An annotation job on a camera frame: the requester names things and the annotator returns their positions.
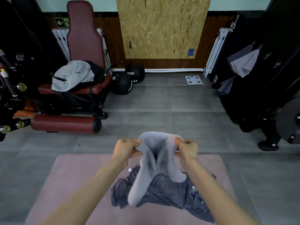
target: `white garment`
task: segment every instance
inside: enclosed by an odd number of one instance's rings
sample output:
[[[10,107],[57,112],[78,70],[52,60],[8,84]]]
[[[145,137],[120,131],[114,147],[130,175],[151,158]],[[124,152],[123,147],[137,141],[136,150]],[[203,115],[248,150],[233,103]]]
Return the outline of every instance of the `white garment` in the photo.
[[[140,171],[128,194],[128,204],[136,205],[145,195],[152,179],[157,174],[165,174],[174,182],[183,182],[186,175],[175,165],[174,154],[178,148],[175,144],[178,135],[165,132],[145,132],[139,137],[143,143],[137,150],[143,153]]]
[[[259,53],[260,50],[253,50],[251,53],[232,61],[230,64],[233,72],[244,78],[252,71]]]
[[[91,70],[90,64],[85,61],[75,60],[70,61],[56,71],[54,76],[66,79],[61,81],[52,78],[52,90],[54,91],[69,91],[79,83],[90,82],[94,80],[95,74]]]

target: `white scale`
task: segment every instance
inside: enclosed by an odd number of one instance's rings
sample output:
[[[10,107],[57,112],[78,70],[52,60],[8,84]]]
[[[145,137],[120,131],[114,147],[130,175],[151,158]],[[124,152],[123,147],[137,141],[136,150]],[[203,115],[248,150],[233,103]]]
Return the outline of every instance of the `white scale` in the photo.
[[[199,76],[185,76],[188,85],[201,85],[203,84]]]

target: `pink mat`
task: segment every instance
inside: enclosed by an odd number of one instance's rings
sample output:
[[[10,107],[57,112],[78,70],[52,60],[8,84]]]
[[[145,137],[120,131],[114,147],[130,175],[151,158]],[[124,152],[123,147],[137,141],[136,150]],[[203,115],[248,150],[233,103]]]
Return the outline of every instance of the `pink mat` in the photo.
[[[57,157],[52,170],[40,191],[24,225],[38,225],[56,207],[69,198],[81,185],[96,173],[109,159],[111,154],[65,154]],[[199,155],[199,161],[209,172],[217,177],[219,183],[232,195],[233,188],[226,173],[225,165],[219,155]],[[129,160],[128,168],[139,164],[140,157]],[[175,162],[182,171],[179,159]],[[118,178],[129,175],[128,168],[123,170]],[[87,225],[209,225],[186,210],[157,204],[145,204],[140,208],[127,206],[123,209],[113,207],[110,201],[110,190],[100,201],[95,211],[86,223]]]

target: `maroon leg pad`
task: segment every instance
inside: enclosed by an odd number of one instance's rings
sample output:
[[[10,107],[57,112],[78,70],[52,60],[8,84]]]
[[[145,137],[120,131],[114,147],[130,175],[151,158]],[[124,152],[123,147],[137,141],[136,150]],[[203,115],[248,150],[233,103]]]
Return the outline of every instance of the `maroon leg pad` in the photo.
[[[98,133],[101,126],[98,117],[36,115],[31,121],[31,127],[37,131]]]

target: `light blue wall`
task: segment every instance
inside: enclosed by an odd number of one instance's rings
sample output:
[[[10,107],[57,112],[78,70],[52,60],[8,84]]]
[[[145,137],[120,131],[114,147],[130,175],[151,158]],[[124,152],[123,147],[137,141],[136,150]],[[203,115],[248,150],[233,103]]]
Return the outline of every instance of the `light blue wall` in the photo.
[[[66,12],[69,0],[37,0],[43,12]],[[95,12],[117,12],[116,0],[87,0]],[[270,0],[212,0],[209,11],[265,10]]]

